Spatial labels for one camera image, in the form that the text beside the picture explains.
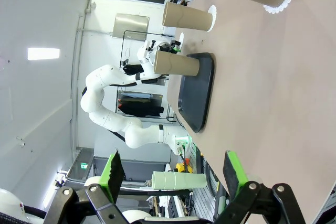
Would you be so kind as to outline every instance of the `fluorescent light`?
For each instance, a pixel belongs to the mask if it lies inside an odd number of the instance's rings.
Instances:
[[[43,200],[44,208],[47,208],[49,206],[49,203],[51,199],[53,198],[54,194],[55,194],[55,182],[53,182],[53,184],[49,187],[47,194],[44,197],[44,200]]]
[[[28,60],[49,60],[58,59],[59,49],[58,48],[28,48]]]

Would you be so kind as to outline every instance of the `light green roll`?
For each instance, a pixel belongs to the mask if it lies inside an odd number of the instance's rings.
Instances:
[[[206,187],[204,174],[153,172],[152,187],[154,190],[181,190]]]

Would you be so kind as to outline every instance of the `brown tabletop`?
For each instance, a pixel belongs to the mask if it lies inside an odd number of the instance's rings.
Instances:
[[[215,58],[204,129],[194,133],[178,113],[181,76],[170,76],[168,102],[223,184],[225,151],[236,151],[266,186],[289,184],[312,223],[336,180],[336,0],[292,0],[275,15],[248,0],[190,7],[211,5],[211,32],[176,31],[177,39],[184,33],[182,54]]]

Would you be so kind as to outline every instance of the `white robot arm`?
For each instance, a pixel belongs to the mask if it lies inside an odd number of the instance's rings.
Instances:
[[[146,41],[137,54],[144,70],[140,75],[128,76],[113,65],[102,66],[88,74],[86,77],[87,91],[83,95],[80,104],[82,109],[89,113],[89,117],[94,123],[113,132],[124,132],[125,142],[129,147],[138,148],[147,143],[164,143],[169,145],[176,155],[180,155],[182,144],[188,146],[189,142],[188,134],[183,128],[162,125],[143,128],[140,119],[116,114],[102,105],[106,86],[112,84],[121,86],[132,83],[141,84],[143,80],[160,76],[160,74],[154,74],[153,71],[153,56],[155,59],[156,50],[151,49],[151,51],[148,51],[148,48],[149,43]]]

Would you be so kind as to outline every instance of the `yellow object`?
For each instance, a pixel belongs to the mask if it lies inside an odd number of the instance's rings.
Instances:
[[[177,164],[176,169],[179,173],[184,172],[184,164],[182,164],[182,163]],[[193,172],[193,169],[191,168],[190,165],[187,165],[187,170],[188,170],[189,173]]]

